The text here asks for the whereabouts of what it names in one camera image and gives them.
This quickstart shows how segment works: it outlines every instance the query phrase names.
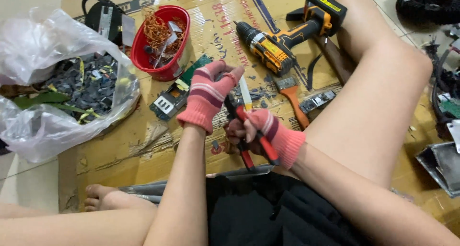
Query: clear plastic bag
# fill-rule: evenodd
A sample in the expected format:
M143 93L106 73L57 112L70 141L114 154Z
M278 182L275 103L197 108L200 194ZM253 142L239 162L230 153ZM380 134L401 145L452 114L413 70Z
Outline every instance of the clear plastic bag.
M49 105L19 109L0 96L0 138L8 149L40 162L91 138L123 119L140 95L134 66L119 48L60 9L32 8L0 22L0 84L29 85L47 80L62 60L106 51L118 61L112 110L86 125Z

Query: wooden handle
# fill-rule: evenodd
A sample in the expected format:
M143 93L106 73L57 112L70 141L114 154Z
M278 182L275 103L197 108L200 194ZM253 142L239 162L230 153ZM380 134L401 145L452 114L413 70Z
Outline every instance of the wooden handle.
M299 107L299 100L297 99L296 94L298 88L299 87L297 85L294 85L290 88L281 90L280 94L284 95L291 102L292 108L294 109L295 117L297 118L299 125L303 129L305 129L308 125L310 125L310 121Z
M345 51L339 49L331 39L325 43L326 37L315 36L315 41L326 57L327 61L337 73L337 77L342 86L347 83L351 74L356 69L356 63Z

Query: green leaf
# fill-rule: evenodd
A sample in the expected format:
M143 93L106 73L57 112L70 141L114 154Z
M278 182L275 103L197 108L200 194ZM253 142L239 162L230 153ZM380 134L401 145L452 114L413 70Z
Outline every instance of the green leaf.
M70 106L70 105L62 105L62 104L49 103L49 102L47 102L46 104L48 104L50 106L53 106L53 107L56 107L56 108L60 108L60 109L71 110L71 111L80 112L80 113L83 113L83 114L92 114L92 112L90 112L90 111L80 109L80 108Z
M70 100L70 98L65 94L57 92L45 92L38 94L38 96L34 98L28 98L27 96L16 97L14 99L14 103L16 103L16 105L21 109L27 109L33 105L38 105L46 102L66 102L68 100Z

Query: striped glove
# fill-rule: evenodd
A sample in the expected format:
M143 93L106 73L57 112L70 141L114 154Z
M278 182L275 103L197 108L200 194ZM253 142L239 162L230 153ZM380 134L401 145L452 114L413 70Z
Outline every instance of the striped glove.
M225 130L229 141L235 144L239 142L239 138L244 137L250 143L251 151L260 154L259 145L252 143L256 131L260 130L280 156L281 165L289 170L297 159L300 147L305 142L305 134L286 128L267 109L250 111L247 116L249 119L244 124L236 119L229 123Z
M215 77L225 72L222 79ZM177 116L179 124L191 123L203 127L207 135L213 133L213 118L219 113L227 94L238 84L244 67L229 67L225 61L214 61L198 68L193 73L187 108Z

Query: red plastic bowl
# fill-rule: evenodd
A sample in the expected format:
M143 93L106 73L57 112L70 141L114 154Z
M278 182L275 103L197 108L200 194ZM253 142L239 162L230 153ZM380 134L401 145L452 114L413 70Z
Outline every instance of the red plastic bowl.
M155 12L155 16L161 18L166 23L170 20L174 20L173 17L177 17L186 23L184 40L178 52L167 65L153 69L153 66L149 63L150 55L144 51L144 46L147 45L147 37L144 35L144 21L136 33L136 37L132 44L131 61L137 68L151 75L153 79L164 82L171 81L184 72L190 56L193 53L193 47L190 40L190 15L184 8L174 5L165 5L159 7Z

